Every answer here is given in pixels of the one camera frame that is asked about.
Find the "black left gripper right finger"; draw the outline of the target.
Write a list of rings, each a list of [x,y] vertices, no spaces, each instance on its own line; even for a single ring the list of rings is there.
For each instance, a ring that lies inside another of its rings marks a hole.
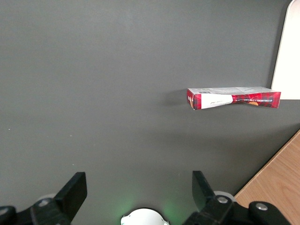
[[[271,203],[254,201],[243,207],[228,193],[216,194],[201,171],[192,172],[192,195],[198,211],[186,225],[289,225],[288,219]]]

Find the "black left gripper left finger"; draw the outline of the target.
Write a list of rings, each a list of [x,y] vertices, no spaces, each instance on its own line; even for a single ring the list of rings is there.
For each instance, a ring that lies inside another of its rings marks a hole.
[[[86,173],[76,172],[54,196],[46,195],[27,209],[0,207],[2,225],[70,225],[87,197]]]

